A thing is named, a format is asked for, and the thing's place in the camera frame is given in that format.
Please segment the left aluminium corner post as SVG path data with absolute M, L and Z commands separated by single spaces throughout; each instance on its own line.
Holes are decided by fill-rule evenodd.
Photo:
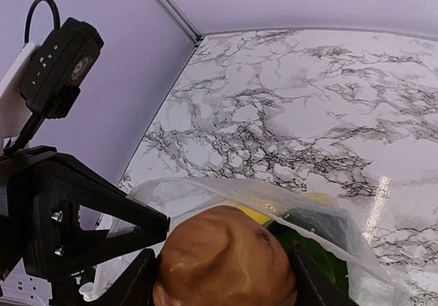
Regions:
M 174 0 L 155 0 L 165 13 L 174 21 L 179 29 L 188 37 L 192 44 L 197 47 L 203 41 L 202 33 L 195 27 L 190 19 Z

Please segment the brown potato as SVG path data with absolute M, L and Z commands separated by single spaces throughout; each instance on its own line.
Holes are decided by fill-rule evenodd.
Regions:
M 296 304 L 285 249 L 236 207 L 213 207 L 182 222 L 158 260 L 155 305 Z

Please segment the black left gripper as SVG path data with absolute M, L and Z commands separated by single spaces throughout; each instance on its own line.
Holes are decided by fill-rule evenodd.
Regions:
M 106 230 L 68 230 L 51 225 L 33 239 L 34 187 L 26 171 L 39 162 L 42 181 L 53 200 L 82 205 L 137 228 L 109 238 Z M 169 226 L 166 215 L 128 199 L 126 193 L 71 155 L 39 146 L 16 153 L 4 151 L 1 156 L 2 281 L 22 257 L 27 274 L 58 279 L 162 242 Z

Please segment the clear zip top bag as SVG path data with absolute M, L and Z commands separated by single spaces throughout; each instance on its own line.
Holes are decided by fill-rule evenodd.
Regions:
M 256 179 L 167 178 L 127 195 L 170 219 L 136 305 L 406 305 L 350 213 Z

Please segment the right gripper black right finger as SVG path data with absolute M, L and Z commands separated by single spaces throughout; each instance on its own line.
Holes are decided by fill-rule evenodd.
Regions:
M 310 254 L 295 241 L 290 243 L 290 265 L 296 276 L 296 305 L 358 306 L 330 281 Z

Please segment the green white bok choy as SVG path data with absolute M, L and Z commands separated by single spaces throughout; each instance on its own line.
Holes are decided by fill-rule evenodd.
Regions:
M 346 234 L 342 225 L 346 221 L 339 216 L 329 216 L 309 209 L 293 208 L 281 214 L 281 218 L 307 231 L 310 231 L 341 248 L 346 248 Z M 320 243 L 301 236 L 296 230 L 270 220 L 263 225 L 283 247 L 296 241 L 301 245 L 313 260 L 323 269 L 329 279 L 343 292 L 348 293 L 347 263 L 326 251 Z

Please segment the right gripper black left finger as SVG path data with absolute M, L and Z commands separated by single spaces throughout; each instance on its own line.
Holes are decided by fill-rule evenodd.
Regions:
M 152 249 L 144 249 L 119 278 L 91 305 L 142 306 L 154 305 L 153 285 L 158 262 Z

